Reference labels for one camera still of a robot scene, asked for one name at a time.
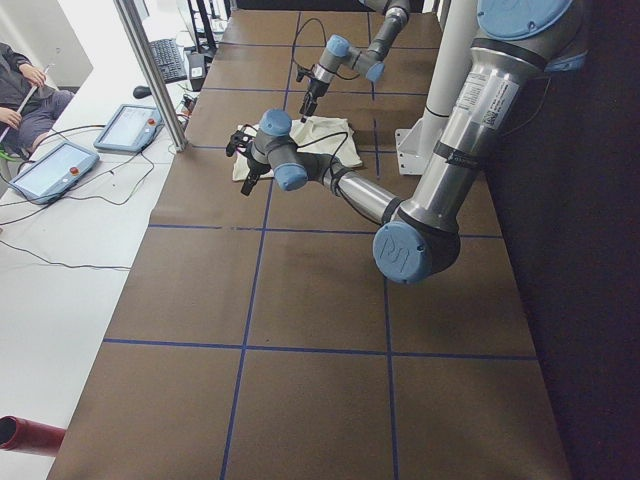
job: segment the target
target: person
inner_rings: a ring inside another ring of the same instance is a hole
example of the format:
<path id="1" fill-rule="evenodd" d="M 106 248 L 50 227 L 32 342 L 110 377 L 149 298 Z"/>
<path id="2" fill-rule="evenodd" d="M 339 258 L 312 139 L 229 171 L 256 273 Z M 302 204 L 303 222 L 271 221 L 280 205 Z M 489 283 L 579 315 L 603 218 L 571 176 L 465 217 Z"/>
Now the person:
<path id="1" fill-rule="evenodd" d="M 72 92 L 45 85 L 46 79 L 27 57 L 0 42 L 0 134 L 9 127 L 3 143 L 11 148 L 35 150 L 73 98 Z M 38 89 L 18 113 L 31 87 Z"/>

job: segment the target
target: towel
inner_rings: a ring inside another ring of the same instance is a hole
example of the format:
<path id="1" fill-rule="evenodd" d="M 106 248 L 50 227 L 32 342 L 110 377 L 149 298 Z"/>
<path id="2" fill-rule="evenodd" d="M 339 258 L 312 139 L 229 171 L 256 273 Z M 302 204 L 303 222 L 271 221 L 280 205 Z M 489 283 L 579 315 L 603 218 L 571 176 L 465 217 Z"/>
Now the towel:
<path id="1" fill-rule="evenodd" d="M 344 118 L 309 117 L 306 123 L 302 123 L 300 120 L 294 120 L 290 135 L 298 145 L 304 145 L 336 132 L 346 132 L 348 134 L 347 140 L 344 142 L 344 145 L 340 147 L 340 150 L 338 150 L 336 157 L 340 159 L 340 162 L 345 167 L 354 168 L 362 166 L 362 160 L 360 160 L 360 156 L 356 151 L 356 144 L 353 142 L 353 130 L 349 128 L 349 123 Z M 336 135 L 335 137 L 327 138 L 308 147 L 300 148 L 298 151 L 333 154 L 343 140 L 344 135 Z M 242 182 L 247 178 L 248 174 L 249 167 L 247 166 L 246 157 L 241 153 L 237 153 L 236 163 L 233 165 L 233 181 Z M 262 177 L 273 177 L 273 171 L 270 171 Z"/>

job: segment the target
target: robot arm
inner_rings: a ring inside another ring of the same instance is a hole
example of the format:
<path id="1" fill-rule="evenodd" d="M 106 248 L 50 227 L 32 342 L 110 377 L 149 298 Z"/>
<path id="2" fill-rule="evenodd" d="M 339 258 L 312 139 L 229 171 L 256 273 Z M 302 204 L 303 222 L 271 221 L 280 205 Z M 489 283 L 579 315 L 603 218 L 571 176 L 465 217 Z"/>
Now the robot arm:
<path id="1" fill-rule="evenodd" d="M 298 153 L 289 136 L 291 118 L 282 110 L 264 114 L 255 138 L 243 132 L 232 136 L 227 154 L 245 147 L 249 158 L 251 173 L 243 193 L 270 169 L 283 190 L 316 180 L 381 224 L 373 256 L 389 279 L 413 283 L 449 267 L 460 250 L 458 210 L 520 90 L 546 68 L 572 68 L 584 58 L 570 48 L 584 31 L 582 1 L 518 3 L 522 14 L 504 21 L 517 10 L 509 5 L 480 0 L 481 28 L 471 44 L 471 71 L 411 198 L 400 200 L 344 168 L 335 155 Z M 533 5 L 538 11 L 532 13 Z"/>
<path id="2" fill-rule="evenodd" d="M 383 61 L 391 45 L 409 21 L 409 0 L 359 1 L 382 13 L 385 16 L 384 22 L 366 50 L 352 46 L 347 39 L 339 35 L 332 35 L 313 70 L 298 67 L 296 81 L 301 82 L 304 77 L 309 77 L 307 93 L 300 108 L 303 122 L 306 121 L 306 117 L 313 115 L 318 98 L 327 93 L 341 65 L 358 72 L 370 82 L 377 82 L 384 72 Z"/>
<path id="3" fill-rule="evenodd" d="M 382 226 L 374 239 L 373 254 L 378 268 L 399 283 L 417 282 L 455 261 L 460 250 L 457 232 L 399 220 L 401 198 L 345 167 L 335 155 L 298 152 L 289 135 L 291 124 L 291 117 L 283 110 L 268 110 L 255 137 L 243 131 L 231 136 L 227 155 L 241 149 L 249 165 L 243 194 L 249 195 L 260 175 L 270 170 L 284 191 L 302 188 L 309 180 L 324 185 Z"/>

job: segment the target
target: computer mouse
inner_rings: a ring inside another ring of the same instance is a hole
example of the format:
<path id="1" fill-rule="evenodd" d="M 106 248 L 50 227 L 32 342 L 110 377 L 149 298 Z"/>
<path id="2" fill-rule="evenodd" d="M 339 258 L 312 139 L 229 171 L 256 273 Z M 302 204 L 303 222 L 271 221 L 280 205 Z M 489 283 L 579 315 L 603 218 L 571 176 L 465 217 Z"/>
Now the computer mouse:
<path id="1" fill-rule="evenodd" d="M 134 98 L 144 98 L 151 95 L 151 89 L 149 87 L 145 87 L 144 85 L 138 85 L 133 89 L 133 97 Z"/>

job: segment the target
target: black curtain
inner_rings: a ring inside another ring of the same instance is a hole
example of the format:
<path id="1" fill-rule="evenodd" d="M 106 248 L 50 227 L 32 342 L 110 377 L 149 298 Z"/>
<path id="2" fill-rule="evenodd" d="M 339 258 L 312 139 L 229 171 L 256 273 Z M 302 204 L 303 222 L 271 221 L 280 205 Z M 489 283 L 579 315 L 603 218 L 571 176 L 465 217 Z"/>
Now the black curtain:
<path id="1" fill-rule="evenodd" d="M 576 480 L 640 479 L 639 21 L 635 1 L 594 1 L 585 68 L 487 171 Z"/>
<path id="2" fill-rule="evenodd" d="M 329 10 L 336 12 L 366 12 L 358 0 L 237 0 L 238 8 L 246 10 Z M 424 0 L 411 0 L 411 11 L 421 12 Z"/>

